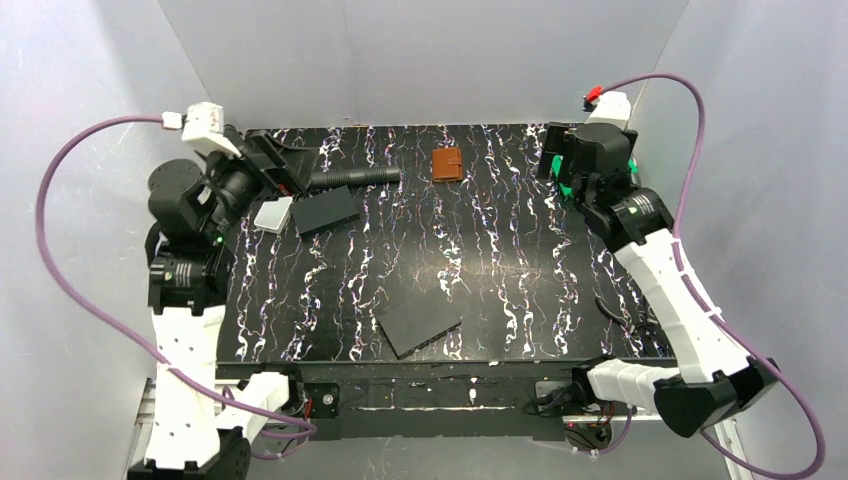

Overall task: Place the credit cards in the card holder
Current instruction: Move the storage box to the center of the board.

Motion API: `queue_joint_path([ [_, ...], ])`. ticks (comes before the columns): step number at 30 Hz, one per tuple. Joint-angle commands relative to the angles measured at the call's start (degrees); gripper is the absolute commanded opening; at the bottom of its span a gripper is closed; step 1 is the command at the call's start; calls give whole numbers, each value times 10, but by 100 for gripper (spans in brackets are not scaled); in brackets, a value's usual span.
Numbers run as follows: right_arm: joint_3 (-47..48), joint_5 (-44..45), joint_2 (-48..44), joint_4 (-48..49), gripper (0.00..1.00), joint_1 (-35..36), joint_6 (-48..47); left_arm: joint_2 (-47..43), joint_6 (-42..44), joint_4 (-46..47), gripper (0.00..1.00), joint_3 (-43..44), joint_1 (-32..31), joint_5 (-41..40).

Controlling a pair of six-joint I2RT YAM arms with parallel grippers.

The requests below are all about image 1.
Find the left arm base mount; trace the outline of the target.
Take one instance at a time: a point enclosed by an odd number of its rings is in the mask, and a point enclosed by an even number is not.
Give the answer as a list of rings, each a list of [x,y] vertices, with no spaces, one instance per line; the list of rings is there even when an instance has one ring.
[[[337,383],[304,383],[299,386],[299,403],[286,407],[284,414],[299,416],[313,423],[318,419],[332,419],[339,413],[340,386]],[[311,434],[294,425],[269,422],[261,431],[260,451],[253,456],[263,460],[281,460],[304,445]]]

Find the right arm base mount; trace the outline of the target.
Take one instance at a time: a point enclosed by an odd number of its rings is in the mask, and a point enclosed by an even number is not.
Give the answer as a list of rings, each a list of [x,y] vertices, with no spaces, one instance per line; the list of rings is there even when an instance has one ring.
[[[523,407],[525,414],[562,424],[567,448],[597,458],[617,447],[638,413],[622,402],[584,403],[568,381],[542,380]]]

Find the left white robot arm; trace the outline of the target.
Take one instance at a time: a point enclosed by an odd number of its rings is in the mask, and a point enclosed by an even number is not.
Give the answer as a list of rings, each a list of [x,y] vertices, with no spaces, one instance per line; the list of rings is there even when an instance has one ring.
[[[151,436],[131,479],[243,479],[267,415],[290,397],[279,372],[252,375],[227,407],[215,388],[217,346],[234,257],[228,239],[251,207],[304,192],[308,147],[227,127],[197,160],[161,164],[148,179],[148,304],[157,374]]]

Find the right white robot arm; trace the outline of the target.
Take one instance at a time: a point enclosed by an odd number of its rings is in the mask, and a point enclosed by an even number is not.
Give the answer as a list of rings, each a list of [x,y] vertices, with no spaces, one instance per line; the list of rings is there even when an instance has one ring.
[[[673,217],[660,196],[635,183],[629,160],[638,134],[609,123],[546,127],[538,178],[570,191],[585,224],[629,273],[675,354],[674,368],[601,356],[572,371],[582,403],[627,403],[658,414],[688,438],[748,409],[775,376],[713,320],[683,260]]]

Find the brown leather card holder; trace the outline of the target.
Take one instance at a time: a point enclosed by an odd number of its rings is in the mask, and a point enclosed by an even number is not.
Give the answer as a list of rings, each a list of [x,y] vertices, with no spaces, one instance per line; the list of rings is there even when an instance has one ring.
[[[461,181],[462,178],[463,160],[458,147],[439,148],[432,151],[432,181],[434,183]]]

